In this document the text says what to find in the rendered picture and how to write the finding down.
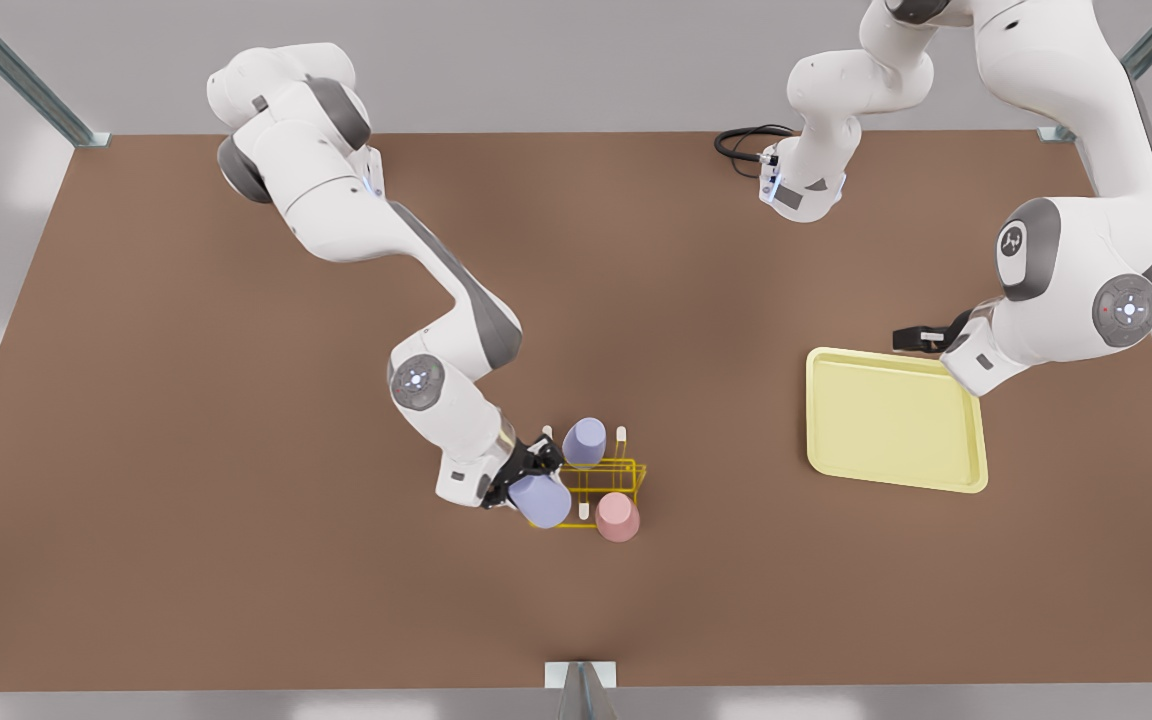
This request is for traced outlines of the large lavender cup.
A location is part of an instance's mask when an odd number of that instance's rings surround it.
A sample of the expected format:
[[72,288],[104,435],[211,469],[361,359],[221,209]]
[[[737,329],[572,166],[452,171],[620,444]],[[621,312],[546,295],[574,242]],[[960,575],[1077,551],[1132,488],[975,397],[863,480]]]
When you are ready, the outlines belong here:
[[508,500],[535,526],[558,526],[570,514],[571,492],[554,473],[526,475],[509,486]]

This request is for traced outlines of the pink cup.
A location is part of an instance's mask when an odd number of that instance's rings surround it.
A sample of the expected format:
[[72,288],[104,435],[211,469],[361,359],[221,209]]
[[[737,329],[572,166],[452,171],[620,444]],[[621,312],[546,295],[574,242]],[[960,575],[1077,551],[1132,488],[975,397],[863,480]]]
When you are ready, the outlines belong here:
[[594,507],[596,529],[607,541],[630,541],[641,529],[641,511],[630,493],[609,492]]

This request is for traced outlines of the small lavender cup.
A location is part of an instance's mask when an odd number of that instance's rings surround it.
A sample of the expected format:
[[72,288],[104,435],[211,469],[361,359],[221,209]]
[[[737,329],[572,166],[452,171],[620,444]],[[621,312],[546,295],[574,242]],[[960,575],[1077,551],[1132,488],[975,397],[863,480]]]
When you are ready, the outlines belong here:
[[564,460],[576,468],[594,467],[602,461],[607,442],[607,429],[602,420],[586,416],[568,430],[562,445]]

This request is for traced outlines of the pale yellow tray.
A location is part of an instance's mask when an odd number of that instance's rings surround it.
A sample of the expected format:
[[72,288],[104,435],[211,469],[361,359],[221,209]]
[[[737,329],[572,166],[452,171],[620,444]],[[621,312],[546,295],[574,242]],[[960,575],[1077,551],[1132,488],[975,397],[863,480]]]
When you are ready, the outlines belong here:
[[938,361],[818,347],[805,391],[806,457],[819,473],[967,495],[987,487],[979,400]]

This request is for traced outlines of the silver frame post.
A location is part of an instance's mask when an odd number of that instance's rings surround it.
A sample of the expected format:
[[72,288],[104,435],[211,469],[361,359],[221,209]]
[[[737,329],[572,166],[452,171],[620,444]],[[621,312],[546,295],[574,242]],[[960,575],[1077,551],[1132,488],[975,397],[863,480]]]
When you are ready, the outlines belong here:
[[109,145],[109,132],[94,132],[82,122],[73,109],[46,85],[37,74],[18,58],[0,37],[0,77],[38,114],[46,120],[65,141],[76,149],[101,149]]
[[620,720],[608,689],[617,687],[614,661],[545,662],[544,687],[559,688],[556,720]]
[[1126,123],[1144,126],[1137,81],[1152,67],[1152,26],[1130,50],[1117,54],[1102,32],[1102,18],[1152,13],[1152,0],[1026,0],[1020,26],[1006,45],[1016,53],[1018,100],[1064,127],[1064,137],[1083,132],[1092,143],[1126,138]]

